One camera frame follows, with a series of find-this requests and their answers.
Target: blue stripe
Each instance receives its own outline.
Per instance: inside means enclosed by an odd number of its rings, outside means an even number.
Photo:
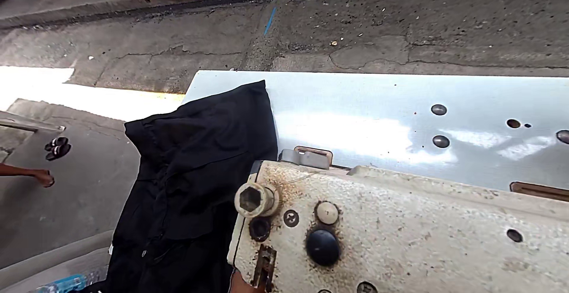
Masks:
[[[268,28],[271,27],[271,23],[273,22],[273,16],[275,16],[276,7],[273,8],[273,13],[271,13],[271,18],[268,20],[267,27],[265,28],[265,33],[263,36],[267,35]]]

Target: person's arm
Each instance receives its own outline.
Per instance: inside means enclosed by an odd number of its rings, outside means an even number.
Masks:
[[[46,169],[29,169],[17,166],[8,166],[0,163],[0,176],[32,176],[45,188],[53,185],[55,180]]]
[[[235,270],[231,276],[231,289],[229,290],[229,293],[265,293],[265,286],[259,285],[259,288],[255,289],[243,281],[241,273],[239,273],[238,270]]]
[[[0,163],[0,176],[36,176],[36,169],[19,168]]]

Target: black knob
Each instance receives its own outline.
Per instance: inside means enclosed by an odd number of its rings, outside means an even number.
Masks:
[[[319,265],[330,266],[340,258],[340,244],[329,231],[317,230],[306,239],[306,250],[310,258]]]

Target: foot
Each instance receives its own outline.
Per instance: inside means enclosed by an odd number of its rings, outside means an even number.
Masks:
[[[51,176],[49,171],[47,171],[46,169],[36,170],[36,172],[33,174],[33,176],[36,178],[36,180],[39,181],[41,186],[45,187],[45,188],[52,186],[53,183],[55,182],[55,179],[53,178],[53,176]]]

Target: knob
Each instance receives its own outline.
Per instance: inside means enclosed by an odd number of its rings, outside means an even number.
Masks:
[[[247,218],[270,216],[282,205],[279,193],[272,185],[262,186],[254,182],[239,187],[234,204],[238,213]]]
[[[316,230],[306,239],[306,250],[318,265],[331,266],[340,258],[340,244],[329,231]]]

